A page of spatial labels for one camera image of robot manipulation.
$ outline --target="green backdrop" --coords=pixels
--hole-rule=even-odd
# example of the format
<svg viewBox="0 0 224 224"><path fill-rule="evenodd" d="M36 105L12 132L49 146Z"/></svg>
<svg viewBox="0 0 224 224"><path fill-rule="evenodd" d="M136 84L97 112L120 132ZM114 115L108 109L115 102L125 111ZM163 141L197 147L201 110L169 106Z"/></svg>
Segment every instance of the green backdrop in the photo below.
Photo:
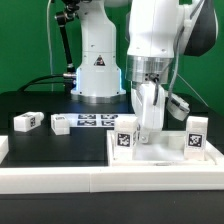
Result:
<svg viewBox="0 0 224 224"><path fill-rule="evenodd" d="M191 3L182 0L180 3ZM219 35L215 47L202 57L181 56L179 74L204 98L208 105L224 115L224 1L214 0L219 21ZM28 81L50 74L46 14L48 0L0 1L0 93L15 91ZM59 29L54 20L63 4L56 0L51 5L51 37L54 73L63 73L66 63ZM117 64L125 73L128 43L124 38L125 16L130 5L107 9L115 23L117 34ZM81 32L78 20L67 25L72 57L77 67L81 63ZM130 89L129 83L123 82ZM30 90L51 90L51 86L32 87ZM176 93L195 94L179 79Z"/></svg>

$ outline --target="warning label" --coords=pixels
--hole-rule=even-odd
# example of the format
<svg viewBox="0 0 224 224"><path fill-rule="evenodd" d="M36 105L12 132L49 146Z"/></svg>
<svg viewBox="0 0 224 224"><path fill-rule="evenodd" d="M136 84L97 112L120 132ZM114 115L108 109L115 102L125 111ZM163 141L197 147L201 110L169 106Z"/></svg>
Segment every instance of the warning label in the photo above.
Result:
<svg viewBox="0 0 224 224"><path fill-rule="evenodd" d="M105 63L103 61L103 58L101 55L97 58L96 62L94 63L95 66L105 66Z"/></svg>

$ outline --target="white edge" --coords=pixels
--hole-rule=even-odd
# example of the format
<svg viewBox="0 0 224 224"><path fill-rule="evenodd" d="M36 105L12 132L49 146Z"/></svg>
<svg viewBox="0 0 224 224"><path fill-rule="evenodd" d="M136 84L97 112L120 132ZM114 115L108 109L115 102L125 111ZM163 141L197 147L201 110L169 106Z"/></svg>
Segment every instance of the white edge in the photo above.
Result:
<svg viewBox="0 0 224 224"><path fill-rule="evenodd" d="M4 138L0 152L7 153ZM0 194L162 190L224 190L224 166L0 169Z"/></svg>

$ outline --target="black tabletop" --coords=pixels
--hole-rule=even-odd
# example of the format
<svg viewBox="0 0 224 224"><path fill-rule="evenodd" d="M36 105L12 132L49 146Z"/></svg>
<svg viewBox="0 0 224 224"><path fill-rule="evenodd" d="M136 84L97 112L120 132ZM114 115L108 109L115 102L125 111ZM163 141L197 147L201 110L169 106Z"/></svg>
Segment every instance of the black tabletop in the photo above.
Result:
<svg viewBox="0 0 224 224"><path fill-rule="evenodd" d="M224 151L224 118L194 98L182 97L190 104L191 115L209 118L208 140ZM28 111L44 112L43 125L26 134L15 133L13 117ZM121 103L90 105L74 102L61 92L3 93L0 95L0 134L9 135L10 152L1 167L107 166L107 129L73 128L69 136L55 136L49 125L50 115L55 113L107 114L133 113L133 110L130 96ZM186 122L165 113L164 130L184 130L185 125ZM0 195L0 223L7 224L210 224L223 223L223 209L224 191Z"/></svg>

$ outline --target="white cube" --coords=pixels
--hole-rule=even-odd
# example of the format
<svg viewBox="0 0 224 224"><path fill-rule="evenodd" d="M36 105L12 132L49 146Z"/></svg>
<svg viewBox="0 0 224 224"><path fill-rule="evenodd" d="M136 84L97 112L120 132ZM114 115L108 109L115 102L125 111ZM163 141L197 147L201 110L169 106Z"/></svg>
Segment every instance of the white cube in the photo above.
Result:
<svg viewBox="0 0 224 224"><path fill-rule="evenodd" d="M44 114L41 112L27 112L14 117L14 130L27 132L41 125Z"/></svg>
<svg viewBox="0 0 224 224"><path fill-rule="evenodd" d="M137 143L137 128L138 119L135 116L119 116L115 119L115 159L133 159Z"/></svg>
<svg viewBox="0 0 224 224"><path fill-rule="evenodd" d="M56 135L70 134L69 121L63 115L51 115L51 128L53 129Z"/></svg>
<svg viewBox="0 0 224 224"><path fill-rule="evenodd" d="M204 160L207 138L208 118L193 117L187 119L184 156L186 159Z"/></svg>

